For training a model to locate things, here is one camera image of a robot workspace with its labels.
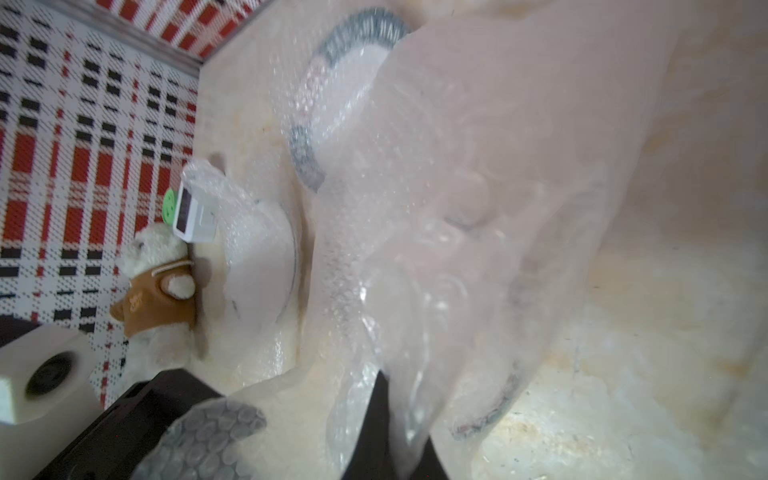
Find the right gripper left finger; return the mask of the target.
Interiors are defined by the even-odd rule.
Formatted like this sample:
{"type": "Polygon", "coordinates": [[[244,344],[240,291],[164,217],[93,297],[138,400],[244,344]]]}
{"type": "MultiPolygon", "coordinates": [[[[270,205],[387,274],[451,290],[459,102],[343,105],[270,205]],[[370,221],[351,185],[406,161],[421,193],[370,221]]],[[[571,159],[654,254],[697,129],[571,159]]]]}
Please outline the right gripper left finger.
{"type": "Polygon", "coordinates": [[[389,422],[389,382],[379,372],[343,480],[390,478],[389,422]]]}

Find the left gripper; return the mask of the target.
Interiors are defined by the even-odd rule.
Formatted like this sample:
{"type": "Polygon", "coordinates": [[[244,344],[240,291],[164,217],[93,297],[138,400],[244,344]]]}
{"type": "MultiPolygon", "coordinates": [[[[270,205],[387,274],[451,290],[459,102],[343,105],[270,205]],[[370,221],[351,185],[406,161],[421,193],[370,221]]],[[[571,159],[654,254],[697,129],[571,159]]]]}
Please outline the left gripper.
{"type": "Polygon", "coordinates": [[[220,396],[184,369],[163,371],[130,387],[35,478],[253,479],[239,444],[266,416],[220,396]]]}

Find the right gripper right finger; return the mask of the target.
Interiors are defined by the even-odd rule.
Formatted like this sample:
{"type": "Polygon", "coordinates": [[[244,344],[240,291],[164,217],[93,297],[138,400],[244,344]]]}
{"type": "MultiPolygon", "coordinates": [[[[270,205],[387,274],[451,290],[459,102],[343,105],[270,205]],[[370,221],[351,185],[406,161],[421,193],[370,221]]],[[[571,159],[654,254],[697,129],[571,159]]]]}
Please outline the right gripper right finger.
{"type": "Polygon", "coordinates": [[[431,438],[427,439],[419,462],[419,480],[448,480],[431,438]]]}

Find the bubble wrap of orange plate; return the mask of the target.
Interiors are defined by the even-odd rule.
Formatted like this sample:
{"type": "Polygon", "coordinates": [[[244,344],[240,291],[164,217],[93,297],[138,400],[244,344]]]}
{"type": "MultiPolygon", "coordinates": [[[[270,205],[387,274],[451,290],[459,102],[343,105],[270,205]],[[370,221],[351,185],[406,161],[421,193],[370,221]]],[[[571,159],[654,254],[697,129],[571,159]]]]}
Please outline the bubble wrap of orange plate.
{"type": "Polygon", "coordinates": [[[509,412],[580,303],[689,10],[490,3],[397,43],[315,197],[310,310],[334,328],[337,467],[382,372],[394,473],[416,471],[428,438],[465,471],[501,418],[464,440],[450,429],[485,413],[518,361],[509,412]]]}

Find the orange pattern dinner plate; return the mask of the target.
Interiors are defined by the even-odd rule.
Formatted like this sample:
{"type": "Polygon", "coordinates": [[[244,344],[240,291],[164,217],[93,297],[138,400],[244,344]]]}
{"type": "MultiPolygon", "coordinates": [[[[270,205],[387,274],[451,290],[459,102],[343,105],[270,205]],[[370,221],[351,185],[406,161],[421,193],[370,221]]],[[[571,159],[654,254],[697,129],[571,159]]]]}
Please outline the orange pattern dinner plate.
{"type": "Polygon", "coordinates": [[[495,425],[509,410],[518,396],[521,385],[519,362],[512,364],[512,372],[507,377],[503,388],[488,410],[477,418],[467,420],[450,429],[451,436],[457,440],[471,438],[495,425]]]}

